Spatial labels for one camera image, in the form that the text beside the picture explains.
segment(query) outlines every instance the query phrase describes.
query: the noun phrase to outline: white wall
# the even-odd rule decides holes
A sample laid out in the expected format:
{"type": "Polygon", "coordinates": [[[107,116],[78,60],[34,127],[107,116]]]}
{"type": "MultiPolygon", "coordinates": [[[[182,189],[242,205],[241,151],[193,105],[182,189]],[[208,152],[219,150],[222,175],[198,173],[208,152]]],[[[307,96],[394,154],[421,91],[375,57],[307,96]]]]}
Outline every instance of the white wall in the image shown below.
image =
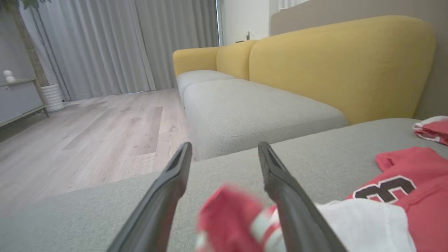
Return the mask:
{"type": "Polygon", "coordinates": [[[269,36],[270,0],[224,0],[224,45],[269,36]]]}

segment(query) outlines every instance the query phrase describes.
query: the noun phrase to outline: gray cabinet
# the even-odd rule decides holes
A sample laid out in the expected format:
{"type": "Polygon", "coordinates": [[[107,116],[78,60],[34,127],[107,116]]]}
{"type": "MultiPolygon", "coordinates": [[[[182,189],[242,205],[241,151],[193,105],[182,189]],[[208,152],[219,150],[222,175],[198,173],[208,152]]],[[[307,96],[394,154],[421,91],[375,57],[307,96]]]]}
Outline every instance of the gray cabinet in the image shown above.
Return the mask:
{"type": "Polygon", "coordinates": [[[0,85],[0,126],[44,108],[34,80],[0,85]]]}

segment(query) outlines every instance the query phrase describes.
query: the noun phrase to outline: beige wall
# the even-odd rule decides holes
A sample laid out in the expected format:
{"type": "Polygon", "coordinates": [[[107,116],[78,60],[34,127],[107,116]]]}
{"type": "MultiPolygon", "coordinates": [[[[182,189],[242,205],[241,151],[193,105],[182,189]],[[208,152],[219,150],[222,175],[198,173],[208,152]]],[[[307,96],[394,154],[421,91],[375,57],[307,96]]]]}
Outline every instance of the beige wall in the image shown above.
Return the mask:
{"type": "Polygon", "coordinates": [[[448,115],[448,0],[311,0],[273,15],[271,34],[384,15],[416,17],[433,25],[435,62],[415,117],[448,115]]]}

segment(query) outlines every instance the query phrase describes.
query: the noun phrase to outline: white ornament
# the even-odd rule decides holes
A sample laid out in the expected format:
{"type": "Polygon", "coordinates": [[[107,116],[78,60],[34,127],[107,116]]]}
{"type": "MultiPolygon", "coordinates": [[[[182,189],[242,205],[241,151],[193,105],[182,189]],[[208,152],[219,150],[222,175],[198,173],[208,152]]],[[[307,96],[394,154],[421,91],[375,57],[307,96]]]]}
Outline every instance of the white ornament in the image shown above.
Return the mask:
{"type": "Polygon", "coordinates": [[[16,78],[14,78],[13,73],[9,70],[3,71],[3,75],[6,77],[6,82],[16,81],[16,78]]]}

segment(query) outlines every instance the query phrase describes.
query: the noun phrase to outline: white vase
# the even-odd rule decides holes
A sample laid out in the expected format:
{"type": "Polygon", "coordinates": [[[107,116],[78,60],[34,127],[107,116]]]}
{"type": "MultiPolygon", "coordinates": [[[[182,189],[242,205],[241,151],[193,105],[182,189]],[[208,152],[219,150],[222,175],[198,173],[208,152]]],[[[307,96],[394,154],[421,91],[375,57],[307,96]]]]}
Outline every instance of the white vase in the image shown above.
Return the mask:
{"type": "Polygon", "coordinates": [[[59,85],[50,85],[46,87],[42,87],[43,95],[47,99],[47,111],[55,112],[59,110],[65,109],[64,104],[62,103],[62,96],[60,94],[59,85]]]}

